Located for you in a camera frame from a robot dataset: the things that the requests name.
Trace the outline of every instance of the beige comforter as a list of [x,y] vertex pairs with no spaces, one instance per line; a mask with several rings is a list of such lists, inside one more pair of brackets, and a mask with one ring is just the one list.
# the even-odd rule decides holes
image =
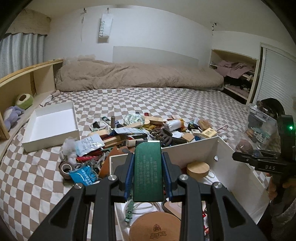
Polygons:
[[94,59],[66,63],[57,73],[60,91],[83,91],[124,87],[183,87],[221,89],[223,77],[213,69],[160,66],[156,64],[114,64]]

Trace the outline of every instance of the headboard panel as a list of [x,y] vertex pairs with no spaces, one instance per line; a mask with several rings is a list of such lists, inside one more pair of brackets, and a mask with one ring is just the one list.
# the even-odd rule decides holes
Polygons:
[[113,63],[143,63],[197,67],[198,59],[165,50],[142,47],[113,47]]

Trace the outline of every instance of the human hand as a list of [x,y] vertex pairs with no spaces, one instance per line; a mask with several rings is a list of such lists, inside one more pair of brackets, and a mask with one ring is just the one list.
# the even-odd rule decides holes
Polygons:
[[[288,188],[288,187],[296,187],[296,178],[290,178],[286,183],[283,184],[283,188]],[[269,181],[267,191],[268,191],[269,199],[274,200],[277,196],[277,192],[276,192],[276,185],[272,181],[272,178]]]

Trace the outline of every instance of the closet door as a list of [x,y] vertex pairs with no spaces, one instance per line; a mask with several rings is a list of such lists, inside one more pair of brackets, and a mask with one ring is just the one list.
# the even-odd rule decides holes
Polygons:
[[296,97],[296,60],[288,54],[280,53],[263,48],[262,70],[254,103],[275,98],[283,105],[286,115],[292,115],[296,122],[296,111],[293,109],[293,97]]

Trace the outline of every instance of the wooden headboard shelf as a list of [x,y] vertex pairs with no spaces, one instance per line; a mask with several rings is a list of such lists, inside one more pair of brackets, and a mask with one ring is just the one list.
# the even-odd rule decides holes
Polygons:
[[[0,79],[0,161],[13,137],[32,112],[55,91],[53,66],[61,66],[61,63],[62,59],[47,61],[18,70]],[[8,107],[15,105],[15,99],[22,93],[34,97],[33,105],[25,110],[17,124],[8,131],[2,116]]]

